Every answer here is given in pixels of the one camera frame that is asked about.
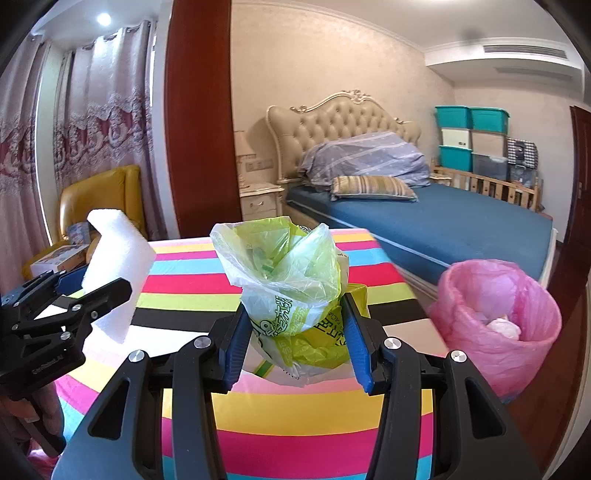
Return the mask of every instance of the ceiling light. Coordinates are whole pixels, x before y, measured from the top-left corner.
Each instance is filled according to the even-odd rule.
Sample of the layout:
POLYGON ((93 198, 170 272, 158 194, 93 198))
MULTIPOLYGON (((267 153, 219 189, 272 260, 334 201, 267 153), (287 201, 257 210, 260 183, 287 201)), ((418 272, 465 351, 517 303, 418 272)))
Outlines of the ceiling light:
POLYGON ((111 24, 111 16, 107 13, 102 13, 96 17, 96 21, 103 27, 108 27, 111 24))

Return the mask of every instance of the storage box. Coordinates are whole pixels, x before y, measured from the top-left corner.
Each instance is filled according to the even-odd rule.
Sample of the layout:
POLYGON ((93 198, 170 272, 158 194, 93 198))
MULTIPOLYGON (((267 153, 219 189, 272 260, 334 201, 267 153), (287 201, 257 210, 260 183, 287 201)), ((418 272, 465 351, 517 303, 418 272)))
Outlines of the storage box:
POLYGON ((475 107, 472 113, 472 128, 488 132, 507 134, 509 131, 509 113, 501 108, 475 107))
POLYGON ((521 165, 509 165, 509 180, 521 183, 526 189, 534 188, 538 179, 538 171, 521 165))
POLYGON ((506 181, 509 173, 508 167, 509 163, 505 157, 472 154, 472 171, 476 175, 506 181))
POLYGON ((494 132, 472 131, 472 150, 489 157, 507 156, 507 136, 494 132))
POLYGON ((439 146, 441 166, 455 170, 472 171, 472 150, 469 148, 439 146))
POLYGON ((440 128, 472 128, 470 109, 467 106, 436 106, 440 128))
POLYGON ((471 148, 470 130, 467 128, 442 128, 441 138, 446 147, 471 148))
POLYGON ((42 273, 70 271, 86 261, 88 245, 64 245, 31 264, 33 277, 42 273))

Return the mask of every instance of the gray duvet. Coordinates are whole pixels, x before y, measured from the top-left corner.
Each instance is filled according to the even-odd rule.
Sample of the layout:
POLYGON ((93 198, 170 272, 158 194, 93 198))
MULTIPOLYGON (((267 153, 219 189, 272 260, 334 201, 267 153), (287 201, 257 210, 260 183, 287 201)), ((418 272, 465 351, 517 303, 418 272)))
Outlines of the gray duvet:
POLYGON ((321 143, 308 150, 298 168, 306 183, 330 190, 343 175, 398 177, 409 187, 429 185, 429 167, 417 147, 394 132, 376 132, 321 143))

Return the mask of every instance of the wall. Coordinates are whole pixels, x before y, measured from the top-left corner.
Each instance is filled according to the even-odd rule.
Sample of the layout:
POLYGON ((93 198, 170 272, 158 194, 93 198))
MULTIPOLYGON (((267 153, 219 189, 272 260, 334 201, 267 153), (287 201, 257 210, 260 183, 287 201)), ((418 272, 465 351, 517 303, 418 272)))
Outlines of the wall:
POLYGON ((63 56, 62 49, 55 44, 50 46, 41 74, 35 121, 37 187, 40 192, 47 236, 51 244, 61 240, 59 236, 59 201, 53 168, 53 113, 63 56))
POLYGON ((379 27, 338 14, 234 3, 234 129, 247 131, 259 156, 275 157, 264 122, 270 105, 312 105, 352 89, 371 95, 391 115, 418 122, 419 148, 427 158, 437 155, 434 107, 453 103, 453 88, 425 66, 421 52, 379 27))
POLYGON ((509 112, 509 135, 532 141, 544 179, 542 204, 564 239, 573 187, 574 145, 570 106, 589 109, 569 90, 517 82, 456 84, 456 103, 509 112))

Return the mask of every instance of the drawer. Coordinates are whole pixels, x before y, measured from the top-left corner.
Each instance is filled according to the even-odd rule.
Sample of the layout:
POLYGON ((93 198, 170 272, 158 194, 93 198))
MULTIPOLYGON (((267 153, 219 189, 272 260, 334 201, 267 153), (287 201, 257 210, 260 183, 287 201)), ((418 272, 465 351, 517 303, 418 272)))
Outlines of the drawer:
POLYGON ((267 210, 276 210, 277 208, 277 205, 275 204, 275 194, 273 193, 244 197, 240 201, 242 204, 243 215, 257 212, 266 212, 267 210))
POLYGON ((264 212, 257 212, 257 213, 246 213, 242 215, 242 219, 246 220, 260 220, 262 218, 273 218, 277 216, 277 210, 273 208, 273 210, 266 210, 264 212))

